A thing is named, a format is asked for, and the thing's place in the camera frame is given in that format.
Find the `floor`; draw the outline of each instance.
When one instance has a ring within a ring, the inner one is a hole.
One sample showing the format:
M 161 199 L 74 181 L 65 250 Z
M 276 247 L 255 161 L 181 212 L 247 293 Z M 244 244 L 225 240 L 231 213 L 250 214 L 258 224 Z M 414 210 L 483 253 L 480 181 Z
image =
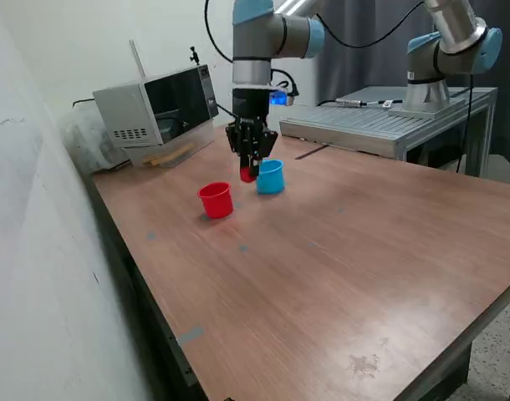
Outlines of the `floor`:
M 454 165 L 447 166 L 454 170 Z M 510 164 L 492 155 L 487 177 L 510 184 Z M 451 401 L 503 401 L 510 391 L 510 305 L 473 343 L 468 384 L 460 387 Z

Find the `aluminum workbench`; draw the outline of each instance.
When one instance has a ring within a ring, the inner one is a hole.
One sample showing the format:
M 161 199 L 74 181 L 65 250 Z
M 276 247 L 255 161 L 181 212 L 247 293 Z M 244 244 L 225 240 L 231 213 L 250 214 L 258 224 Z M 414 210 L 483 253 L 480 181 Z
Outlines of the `aluminum workbench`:
M 462 101 L 450 113 L 437 119 L 394 116 L 381 106 L 352 109 L 325 105 L 303 107 L 301 113 L 282 119 L 281 133 L 406 161 L 410 150 L 466 120 L 469 92 L 463 91 L 464 88 L 450 88 L 453 99 Z M 344 96 L 344 99 L 365 102 L 404 99 L 405 92 L 405 87 L 374 86 Z M 481 176 L 487 170 L 496 102 L 496 88 L 473 90 L 472 118 L 466 149 L 467 175 Z

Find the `blue plastic cup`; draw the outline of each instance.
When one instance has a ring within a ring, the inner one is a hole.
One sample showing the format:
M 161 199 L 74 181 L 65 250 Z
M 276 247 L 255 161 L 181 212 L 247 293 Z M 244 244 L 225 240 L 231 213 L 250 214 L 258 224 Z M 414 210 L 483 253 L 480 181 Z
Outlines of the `blue plastic cup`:
M 257 192 L 260 195 L 275 195 L 285 189 L 283 162 L 265 160 L 261 164 L 257 178 Z

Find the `red cup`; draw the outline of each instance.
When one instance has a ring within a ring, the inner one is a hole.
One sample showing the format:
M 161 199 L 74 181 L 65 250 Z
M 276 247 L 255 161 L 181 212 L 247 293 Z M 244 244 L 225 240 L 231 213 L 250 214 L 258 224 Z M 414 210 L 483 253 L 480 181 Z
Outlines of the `red cup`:
M 211 219 L 227 217 L 234 209 L 231 198 L 231 184 L 227 182 L 213 182 L 201 188 L 197 195 L 203 201 L 205 212 Z

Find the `cable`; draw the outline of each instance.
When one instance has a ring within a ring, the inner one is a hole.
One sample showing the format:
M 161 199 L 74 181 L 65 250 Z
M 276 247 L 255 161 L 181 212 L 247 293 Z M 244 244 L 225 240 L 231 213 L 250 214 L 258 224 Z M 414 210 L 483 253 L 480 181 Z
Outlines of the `cable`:
M 208 3 L 209 3 L 209 0 L 205 0 L 205 12 L 204 12 L 204 18 L 205 18 L 205 28 L 207 28 L 207 34 L 208 34 L 208 38 L 211 39 L 211 43 L 212 43 L 212 46 L 214 46 L 214 48 L 216 49 L 216 51 L 224 58 L 226 59 L 226 61 L 228 61 L 229 63 L 232 63 L 232 60 L 226 56 L 221 50 L 220 48 L 218 47 L 218 45 L 216 44 L 216 42 L 214 41 L 214 37 L 212 36 L 212 33 L 211 33 L 211 27 L 209 26 L 208 24 Z
M 333 39 L 335 39 L 338 43 L 340 43 L 341 45 L 345 46 L 346 48 L 369 48 L 370 46 L 374 46 L 375 44 L 381 42 L 382 40 L 385 40 L 387 39 L 396 29 L 398 29 L 400 27 L 400 25 L 402 23 L 404 23 L 404 21 L 422 4 L 422 0 L 420 0 L 412 9 L 410 9 L 406 14 L 405 16 L 400 20 L 399 23 L 397 23 L 395 25 L 394 28 L 392 28 L 388 33 L 386 33 L 385 35 L 383 35 L 381 38 L 379 39 L 376 39 L 374 42 L 372 43 L 368 43 L 368 44 L 364 44 L 362 46 L 359 46 L 359 45 L 355 45 L 355 44 L 349 44 L 349 43 L 346 43 L 346 42 L 343 42 L 342 40 L 340 40 L 339 38 L 337 38 L 337 36 L 331 31 L 331 29 L 329 28 L 328 24 L 324 21 L 324 19 L 320 16 L 320 14 L 316 14 L 316 16 L 319 18 L 320 22 L 322 23 L 322 25 L 324 25 L 324 27 L 326 28 L 326 30 L 329 32 L 329 34 L 333 37 Z
M 82 99 L 82 100 L 77 100 L 75 102 L 73 102 L 73 107 L 76 105 L 76 104 L 79 104 L 79 103 L 86 103 L 86 102 L 94 102 L 95 99 Z
M 471 112 L 472 112 L 472 90 L 474 89 L 474 75 L 471 74 L 471 82 L 469 83 L 469 108 L 467 110 L 467 121 L 465 122 L 465 133 L 463 134 L 462 147 L 460 149 L 459 160 L 457 161 L 456 173 L 459 173 L 459 169 L 462 167 L 463 154 L 465 153 L 465 146 L 467 145 L 467 136 L 469 133 L 469 125 L 471 123 Z
M 294 81 L 294 78 L 292 77 L 291 74 L 289 74 L 287 71 L 284 71 L 282 69 L 272 69 L 272 79 L 273 79 L 273 73 L 283 74 L 290 81 L 290 84 L 292 85 L 292 90 L 288 93 L 288 96 L 292 96 L 292 97 L 299 96 L 298 85 L 296 84 L 296 81 Z
M 373 102 L 363 102 L 363 101 L 359 101 L 359 100 L 357 100 L 357 101 L 356 101 L 356 100 L 354 100 L 354 102 L 356 102 L 356 103 L 358 102 L 357 104 L 358 104 L 358 105 L 360 105 L 360 107 L 363 107 L 363 106 L 370 106 L 370 105 L 372 105 L 372 104 L 383 104 L 383 103 L 385 103 L 386 101 L 387 101 L 387 100 L 375 100 L 375 101 L 373 101 Z M 402 104 L 402 103 L 404 103 L 404 101 L 403 101 L 403 100 L 401 100 L 401 99 L 398 99 L 398 100 L 391 100 L 391 102 L 392 102 L 392 104 Z M 339 102 L 337 102 L 337 100 L 336 100 L 336 99 L 333 99 L 333 100 L 324 100 L 324 101 L 322 101 L 322 102 L 318 103 L 318 104 L 316 105 L 316 107 L 323 106 L 324 104 L 327 104 L 327 103 L 339 103 Z
M 323 106 L 324 104 L 327 104 L 327 103 L 335 103 L 335 100 L 334 99 L 333 100 L 323 100 L 320 103 L 318 103 L 316 105 L 316 107 Z
M 234 119 L 236 117 L 238 117 L 237 115 L 231 113 L 229 110 L 227 110 L 225 107 L 223 107 L 221 104 L 218 104 L 216 103 L 216 106 L 218 106 L 219 109 L 222 109 L 223 111 L 225 111 L 227 114 L 229 114 L 231 117 L 233 117 Z

